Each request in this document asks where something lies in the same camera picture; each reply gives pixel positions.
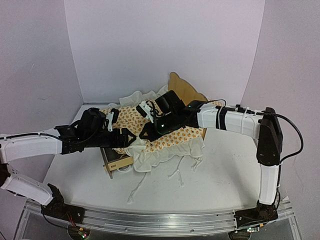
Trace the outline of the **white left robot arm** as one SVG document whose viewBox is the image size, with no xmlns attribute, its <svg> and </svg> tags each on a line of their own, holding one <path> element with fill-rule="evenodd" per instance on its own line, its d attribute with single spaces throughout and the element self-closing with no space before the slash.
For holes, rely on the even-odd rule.
<svg viewBox="0 0 320 240">
<path fill-rule="evenodd" d="M 91 107 L 71 125 L 59 125 L 40 132 L 5 134 L 0 138 L 0 187 L 47 206 L 57 219 L 67 214 L 67 207 L 58 199 L 59 189 L 19 174 L 10 163 L 42 155 L 66 155 L 86 148 L 127 148 L 136 136 L 127 128 L 114 128 L 119 111 L 105 114 Z"/>
</svg>

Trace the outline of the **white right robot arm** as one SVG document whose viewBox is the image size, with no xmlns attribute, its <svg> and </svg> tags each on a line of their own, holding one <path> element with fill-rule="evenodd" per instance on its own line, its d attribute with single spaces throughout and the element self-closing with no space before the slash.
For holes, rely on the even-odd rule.
<svg viewBox="0 0 320 240">
<path fill-rule="evenodd" d="M 205 208 L 258 205 L 251 214 L 257 222 L 271 214 L 285 160 L 280 121 L 289 119 L 271 107 L 252 110 L 207 100 L 183 103 L 174 91 L 154 102 L 141 102 L 137 111 L 149 119 L 140 134 L 143 139 L 159 140 L 187 129 L 207 132 L 207 164 L 189 186 Z"/>
</svg>

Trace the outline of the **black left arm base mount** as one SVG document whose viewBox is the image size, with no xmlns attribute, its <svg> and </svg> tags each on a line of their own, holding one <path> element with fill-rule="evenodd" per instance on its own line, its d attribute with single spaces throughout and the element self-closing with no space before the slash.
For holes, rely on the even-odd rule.
<svg viewBox="0 0 320 240">
<path fill-rule="evenodd" d="M 84 219 L 85 209 L 80 206 L 65 203 L 64 197 L 56 186 L 50 183 L 48 183 L 47 186 L 51 190 L 53 199 L 47 205 L 41 206 L 41 212 L 45 216 L 69 221 L 74 224 L 81 224 Z"/>
</svg>

